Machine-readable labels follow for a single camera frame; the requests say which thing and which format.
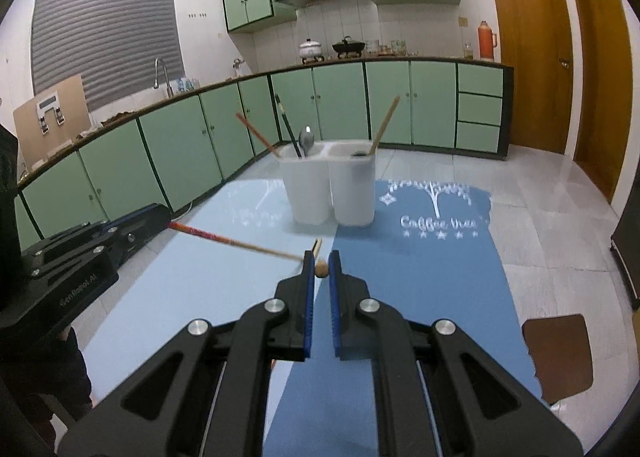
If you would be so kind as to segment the orange thermos flask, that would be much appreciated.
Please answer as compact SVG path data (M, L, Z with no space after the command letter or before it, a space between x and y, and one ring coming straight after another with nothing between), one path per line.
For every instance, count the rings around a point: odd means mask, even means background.
M498 38L486 20L480 22L477 28L477 36L480 59L494 61L496 59Z

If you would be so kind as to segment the dark blue table mat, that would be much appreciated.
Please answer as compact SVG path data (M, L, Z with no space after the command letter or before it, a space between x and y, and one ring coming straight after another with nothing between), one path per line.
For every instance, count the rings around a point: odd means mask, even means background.
M541 395L506 273L489 232L487 191L464 184L433 196L416 180L380 180L368 227L339 227L343 272L410 321L448 318L533 395ZM314 303L309 359L279 364L269 402L266 456L374 456L371 366L334 354L328 283Z

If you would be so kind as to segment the black wok on stove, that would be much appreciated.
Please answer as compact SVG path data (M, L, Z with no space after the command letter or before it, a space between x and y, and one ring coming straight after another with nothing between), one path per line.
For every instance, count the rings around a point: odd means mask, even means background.
M334 43L332 48L338 59L359 58L366 48L366 43L354 40L350 35L346 35L341 41Z

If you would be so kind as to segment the chrome sink faucet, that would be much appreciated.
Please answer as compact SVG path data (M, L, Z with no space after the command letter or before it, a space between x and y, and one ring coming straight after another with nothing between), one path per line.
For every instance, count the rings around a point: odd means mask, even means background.
M172 91L172 87L170 84L166 62L163 60L163 58L157 57L154 60L154 90L158 90L160 88L160 80L164 80L166 97L168 99L173 98L174 91Z

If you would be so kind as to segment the glass jar on counter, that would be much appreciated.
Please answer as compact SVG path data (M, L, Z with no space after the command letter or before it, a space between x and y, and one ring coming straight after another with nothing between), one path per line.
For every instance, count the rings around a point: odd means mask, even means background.
M464 53L464 58L465 59L473 59L474 58L472 45L470 43L465 43L463 45L463 53Z

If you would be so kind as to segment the white twin utensil holder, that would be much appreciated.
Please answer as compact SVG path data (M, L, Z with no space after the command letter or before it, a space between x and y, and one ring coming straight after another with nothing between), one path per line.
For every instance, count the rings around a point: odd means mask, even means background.
M334 218L337 224L364 227L374 221L375 154L349 159L367 151L370 140L343 139L318 142L309 157L297 158L286 145L278 159L294 221L309 226Z

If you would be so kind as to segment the green lower kitchen cabinets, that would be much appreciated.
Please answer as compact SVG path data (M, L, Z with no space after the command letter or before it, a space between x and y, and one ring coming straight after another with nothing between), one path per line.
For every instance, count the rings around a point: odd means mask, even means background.
M494 62L378 58L247 76L128 112L75 140L18 186L22 248L150 203L197 202L310 128L320 142L502 159L514 71Z

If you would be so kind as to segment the plain wooden chopstick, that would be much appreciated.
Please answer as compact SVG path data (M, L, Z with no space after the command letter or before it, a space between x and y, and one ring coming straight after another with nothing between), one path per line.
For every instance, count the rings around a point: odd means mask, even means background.
M322 239L317 238L314 240L312 246L312 254L314 255L314 276L317 278L326 278L329 275L329 264L325 259L320 257L320 250L322 247Z

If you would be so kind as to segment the wooden chopstick red end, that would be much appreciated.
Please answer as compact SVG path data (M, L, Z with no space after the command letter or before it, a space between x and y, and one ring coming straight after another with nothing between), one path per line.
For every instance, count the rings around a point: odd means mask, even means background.
M276 157L277 159L281 158L276 147L274 147L269 142L269 140L266 139L265 136L263 136L262 133L257 130L257 128L255 128L254 124L251 124L250 121L248 121L247 117L245 117L244 114L236 112L235 117L237 117L246 126L247 130L250 131L250 133L252 133L259 140L259 142L262 143L262 145L264 145L271 152L271 154L273 154L274 157Z

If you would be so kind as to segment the brown wooden stool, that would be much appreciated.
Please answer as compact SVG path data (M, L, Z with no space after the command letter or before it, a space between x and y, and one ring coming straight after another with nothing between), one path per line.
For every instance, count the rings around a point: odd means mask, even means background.
M522 333L547 404L592 387L593 360L584 316L530 318Z

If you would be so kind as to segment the wooden chopstick red star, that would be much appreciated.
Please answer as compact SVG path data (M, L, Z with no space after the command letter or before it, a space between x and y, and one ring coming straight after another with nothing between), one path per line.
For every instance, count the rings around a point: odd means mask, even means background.
M178 233L183 233L193 237L206 239L209 241L213 241L214 243L221 243L222 245L226 245L226 246L231 246L231 247L252 251L252 252L263 253L264 255L273 255L274 257L277 257L277 258L282 258L282 259L287 259L292 261L299 261L299 262L304 261L304 258L301 257L300 255L292 255L292 253L253 245L253 243L244 243L244 241L241 241L241 240L235 240L229 237L224 237L221 235L206 232L206 231L203 231L203 229L186 226L184 224L181 224L175 221L171 221L168 224L168 227Z

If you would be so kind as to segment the light blue table mat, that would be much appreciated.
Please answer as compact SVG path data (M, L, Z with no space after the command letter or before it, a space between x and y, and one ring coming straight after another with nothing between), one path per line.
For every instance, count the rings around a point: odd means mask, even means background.
M280 180L244 180L221 189L184 224L203 231L302 255L314 240L329 253L337 225L293 220ZM300 264L166 231L135 255L104 293L106 317L85 348L96 399L105 399L189 321L212 325L239 318L273 296L277 283L299 273ZM264 453L267 456L337 456L340 442L330 426L319 375L332 354L331 315L321 286L314 288L314 323L309 359L277 363L270 381Z

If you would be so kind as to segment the black chopstick gold band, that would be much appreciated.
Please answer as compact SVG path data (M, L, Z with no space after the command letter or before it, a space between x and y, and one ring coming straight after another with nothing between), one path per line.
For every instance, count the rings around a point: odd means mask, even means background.
M286 131L288 132L288 137L291 139L291 144L292 144L292 146L294 148L295 154L296 154L297 158L299 159L299 158L303 157L303 155L300 152L296 137L294 136L291 123L290 123L290 121L288 121L288 116L286 115L286 112L285 112L284 106L283 106L283 104L281 102L280 96L278 94L274 94L274 99L276 100L276 104L277 104L277 107L278 107L278 109L280 111L280 115L281 115L282 120L284 122Z

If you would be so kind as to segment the cardboard sheet with packaging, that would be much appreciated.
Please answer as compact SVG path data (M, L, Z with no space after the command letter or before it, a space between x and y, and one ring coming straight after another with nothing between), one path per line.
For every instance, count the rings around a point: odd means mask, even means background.
M43 90L13 111L20 151L31 168L91 128L80 74Z

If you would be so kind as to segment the wooden chopstick orange band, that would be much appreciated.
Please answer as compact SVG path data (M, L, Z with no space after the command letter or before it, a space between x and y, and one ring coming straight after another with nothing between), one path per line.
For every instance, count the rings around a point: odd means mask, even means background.
M388 125L390 124L390 120L392 120L394 112L396 110L396 108L398 107L400 102L400 96L397 95L392 102L392 105L390 105L390 109L387 110L386 115L380 125L380 127L378 128L378 131L376 132L375 138L373 139L373 142L371 144L371 147L368 150L367 156L371 157L373 156L376 151L378 150L378 146L380 146L381 140L387 130Z

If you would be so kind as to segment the grey window blind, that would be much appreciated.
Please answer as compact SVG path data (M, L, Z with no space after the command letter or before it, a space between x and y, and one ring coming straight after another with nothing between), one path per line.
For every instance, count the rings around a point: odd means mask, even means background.
M175 0L35 0L30 37L35 94L80 76L93 111L150 88L157 59L169 80L186 74Z

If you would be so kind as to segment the metal spoon in holder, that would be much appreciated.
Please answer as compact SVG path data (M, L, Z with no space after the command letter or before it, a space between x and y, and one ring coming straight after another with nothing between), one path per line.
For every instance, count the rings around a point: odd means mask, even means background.
M298 143L305 157L309 157L314 148L314 133L309 125L304 126L298 134Z

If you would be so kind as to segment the white cooking pot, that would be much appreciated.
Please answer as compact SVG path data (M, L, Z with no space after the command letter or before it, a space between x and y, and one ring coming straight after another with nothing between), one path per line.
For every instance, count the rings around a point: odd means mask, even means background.
M298 54L304 65L308 62L324 61L321 44L312 39L306 39L305 42L299 44Z

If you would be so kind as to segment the brown wooden door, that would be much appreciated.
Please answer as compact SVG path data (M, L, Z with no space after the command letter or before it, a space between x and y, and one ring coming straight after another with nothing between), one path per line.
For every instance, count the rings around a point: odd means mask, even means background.
M495 0L501 61L514 69L510 142L562 154L573 91L566 0Z
M576 0L582 44L582 109L574 161L611 201L631 122L631 42L622 0Z

